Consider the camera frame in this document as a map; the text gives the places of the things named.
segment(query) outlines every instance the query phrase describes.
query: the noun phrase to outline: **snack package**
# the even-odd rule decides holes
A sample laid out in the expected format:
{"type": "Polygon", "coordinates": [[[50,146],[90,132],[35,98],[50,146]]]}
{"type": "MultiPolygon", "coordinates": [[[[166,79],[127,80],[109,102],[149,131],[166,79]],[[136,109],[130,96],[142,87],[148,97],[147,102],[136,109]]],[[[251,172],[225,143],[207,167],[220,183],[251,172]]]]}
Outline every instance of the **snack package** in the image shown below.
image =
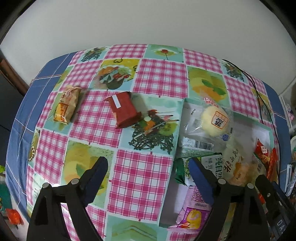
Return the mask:
{"type": "Polygon", "coordinates": [[[185,135],[210,148],[222,152],[232,132],[233,113],[222,108],[213,100],[204,97],[202,104],[188,104],[190,116],[185,125],[185,135]]]}
{"type": "MultiPolygon", "coordinates": [[[[217,179],[222,177],[222,154],[214,153],[204,156],[196,156],[207,170],[211,170],[217,179]]],[[[190,158],[178,158],[174,160],[173,170],[176,182],[185,186],[195,186],[189,173],[188,163],[190,158]]]]}
{"type": "Polygon", "coordinates": [[[234,216],[236,206],[237,206],[237,204],[235,202],[230,203],[223,228],[221,230],[221,233],[220,233],[217,241],[225,241],[226,240],[226,238],[228,236],[228,232],[231,228],[231,223],[232,223],[232,219],[234,216]]]}
{"type": "Polygon", "coordinates": [[[255,186],[256,178],[259,175],[266,176],[266,168],[262,163],[262,161],[255,154],[253,154],[252,156],[252,162],[250,164],[249,174],[250,174],[250,179],[248,181],[252,183],[254,186],[255,186]]]}
{"type": "Polygon", "coordinates": [[[255,148],[254,153],[258,156],[258,158],[263,162],[265,168],[268,168],[269,166],[269,151],[268,149],[260,142],[258,139],[257,145],[255,148]]]}
{"type": "Polygon", "coordinates": [[[80,91],[80,87],[70,86],[63,92],[54,114],[54,121],[69,124],[76,108],[80,91]]]}
{"type": "Polygon", "coordinates": [[[180,136],[178,143],[179,148],[177,150],[177,156],[181,158],[204,156],[214,153],[212,150],[214,145],[206,142],[202,138],[198,141],[192,138],[180,136]]]}
{"type": "Polygon", "coordinates": [[[244,162],[244,158],[237,148],[227,147],[223,153],[222,178],[231,185],[244,186],[247,182],[249,164],[244,162]]]}
{"type": "Polygon", "coordinates": [[[142,119],[142,113],[137,112],[131,102],[131,93],[128,91],[118,93],[105,99],[109,102],[116,119],[116,128],[126,128],[142,119]]]}
{"type": "Polygon", "coordinates": [[[177,217],[176,225],[168,229],[173,232],[198,234],[204,226],[211,206],[204,202],[196,186],[188,188],[183,207],[177,217]]]}
{"type": "MultiPolygon", "coordinates": [[[[275,167],[275,165],[277,165],[277,161],[278,161],[278,157],[276,154],[276,149],[273,148],[271,151],[271,155],[270,155],[270,162],[269,162],[269,166],[266,172],[266,178],[271,181],[271,175],[272,175],[272,171],[273,168],[275,167]]],[[[259,199],[261,201],[262,204],[265,203],[264,197],[262,196],[262,194],[259,194],[259,199]]]]}

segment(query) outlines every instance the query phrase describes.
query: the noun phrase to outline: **red snack bag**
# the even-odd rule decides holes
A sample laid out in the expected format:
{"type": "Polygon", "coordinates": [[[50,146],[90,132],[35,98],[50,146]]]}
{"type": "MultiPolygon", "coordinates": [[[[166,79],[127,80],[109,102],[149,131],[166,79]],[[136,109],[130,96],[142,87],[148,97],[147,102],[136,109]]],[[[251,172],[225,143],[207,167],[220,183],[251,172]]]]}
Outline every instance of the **red snack bag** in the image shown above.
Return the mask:
{"type": "MultiPolygon", "coordinates": [[[[277,161],[278,161],[278,157],[276,154],[276,149],[273,148],[271,151],[271,155],[270,155],[270,162],[269,162],[269,166],[266,172],[266,178],[270,181],[271,179],[271,175],[272,175],[272,170],[274,168],[274,165],[277,165],[277,161]]],[[[265,203],[265,200],[263,198],[263,196],[261,194],[259,194],[259,199],[261,201],[261,203],[265,203]]]]}
{"type": "Polygon", "coordinates": [[[126,128],[141,120],[142,113],[137,112],[131,102],[131,93],[128,91],[118,93],[105,99],[109,102],[116,119],[116,128],[126,128]]]}
{"type": "Polygon", "coordinates": [[[269,151],[267,148],[260,142],[258,139],[257,141],[257,146],[255,148],[254,153],[258,156],[258,158],[262,161],[264,164],[265,168],[267,169],[269,166],[269,151]]]}

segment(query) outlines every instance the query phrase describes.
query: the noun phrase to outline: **orange object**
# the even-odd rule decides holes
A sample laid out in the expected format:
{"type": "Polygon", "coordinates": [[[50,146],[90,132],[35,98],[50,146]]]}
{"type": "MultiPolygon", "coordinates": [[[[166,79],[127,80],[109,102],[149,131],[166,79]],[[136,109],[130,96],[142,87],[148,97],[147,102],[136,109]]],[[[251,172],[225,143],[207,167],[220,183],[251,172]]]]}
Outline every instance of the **orange object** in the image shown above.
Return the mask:
{"type": "Polygon", "coordinates": [[[278,157],[276,154],[276,149],[273,148],[271,151],[271,155],[270,155],[270,162],[269,162],[269,166],[266,172],[266,177],[268,180],[270,180],[271,178],[271,174],[272,174],[272,169],[274,168],[274,165],[277,163],[278,161],[278,157]]]}
{"type": "Polygon", "coordinates": [[[18,213],[18,211],[16,211],[15,209],[6,208],[5,212],[11,224],[13,225],[23,224],[22,218],[20,217],[20,214],[18,213]]]}
{"type": "Polygon", "coordinates": [[[268,168],[269,165],[269,151],[267,150],[267,148],[259,141],[257,141],[257,146],[255,148],[255,154],[258,156],[258,158],[262,161],[262,163],[264,164],[265,168],[268,168]]]}
{"type": "Polygon", "coordinates": [[[116,128],[126,128],[142,119],[142,113],[137,112],[131,102],[131,93],[121,92],[105,99],[109,102],[116,119],[116,128]]]}
{"type": "MultiPolygon", "coordinates": [[[[271,179],[271,174],[272,174],[272,170],[274,168],[274,165],[277,165],[277,161],[278,161],[278,157],[276,154],[276,149],[273,148],[271,151],[271,155],[270,155],[270,162],[269,162],[269,166],[266,172],[266,178],[270,181],[271,179]]],[[[264,197],[262,196],[262,194],[259,194],[259,199],[261,201],[262,204],[265,203],[264,197]]]]}

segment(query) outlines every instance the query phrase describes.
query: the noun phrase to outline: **blue gripper pad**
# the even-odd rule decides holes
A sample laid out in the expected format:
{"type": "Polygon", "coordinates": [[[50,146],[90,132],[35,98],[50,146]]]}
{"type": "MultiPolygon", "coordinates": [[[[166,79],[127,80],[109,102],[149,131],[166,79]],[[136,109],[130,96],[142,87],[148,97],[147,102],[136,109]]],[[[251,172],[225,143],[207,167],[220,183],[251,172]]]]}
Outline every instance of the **blue gripper pad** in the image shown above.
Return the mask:
{"type": "Polygon", "coordinates": [[[190,158],[188,163],[188,168],[189,168],[189,173],[194,183],[196,184],[202,198],[206,203],[212,206],[214,204],[213,186],[211,186],[208,180],[205,178],[205,176],[201,172],[200,168],[198,167],[198,164],[194,161],[194,159],[190,158]]]}

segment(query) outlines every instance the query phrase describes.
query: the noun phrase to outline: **pink snack package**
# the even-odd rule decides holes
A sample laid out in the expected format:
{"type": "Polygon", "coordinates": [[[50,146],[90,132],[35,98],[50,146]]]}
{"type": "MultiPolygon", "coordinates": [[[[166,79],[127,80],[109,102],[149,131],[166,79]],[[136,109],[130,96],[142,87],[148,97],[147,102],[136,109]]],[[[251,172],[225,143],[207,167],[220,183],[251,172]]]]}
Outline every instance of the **pink snack package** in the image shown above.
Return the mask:
{"type": "Polygon", "coordinates": [[[183,207],[177,217],[176,225],[168,229],[178,233],[198,234],[211,211],[211,206],[204,202],[196,186],[188,188],[183,207]]]}

